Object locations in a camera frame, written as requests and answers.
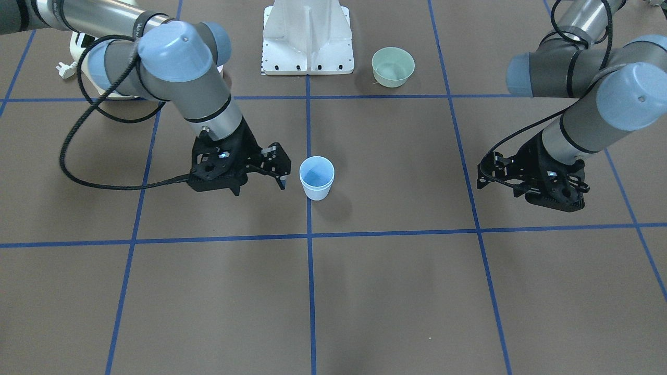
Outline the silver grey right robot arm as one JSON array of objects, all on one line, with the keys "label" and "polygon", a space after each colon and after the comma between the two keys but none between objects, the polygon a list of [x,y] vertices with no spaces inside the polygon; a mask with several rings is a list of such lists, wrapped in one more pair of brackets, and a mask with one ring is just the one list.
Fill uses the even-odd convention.
[{"label": "silver grey right robot arm", "polygon": [[[134,191],[186,183],[197,192],[240,194],[248,173],[286,187],[291,160],[279,143],[260,147],[219,67],[231,55],[217,23],[191,24],[120,1],[2,1],[2,34],[59,29],[93,38],[77,69],[86,67],[102,89],[66,136],[59,167],[69,180],[101,190]],[[195,132],[190,171],[156,183],[118,186],[85,181],[67,169],[69,144],[83,122],[110,94],[171,102]]]}]

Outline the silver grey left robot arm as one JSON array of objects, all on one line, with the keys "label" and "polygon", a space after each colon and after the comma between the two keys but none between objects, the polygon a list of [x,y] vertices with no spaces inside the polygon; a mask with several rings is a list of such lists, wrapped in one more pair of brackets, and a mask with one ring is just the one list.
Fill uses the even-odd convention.
[{"label": "silver grey left robot arm", "polygon": [[520,97],[575,103],[546,124],[514,156],[492,147],[477,166],[477,188],[509,187],[515,197],[575,212],[590,191],[585,161],[665,116],[665,36],[644,35],[614,49],[614,14],[624,1],[574,1],[532,53],[513,57],[507,88]]}]

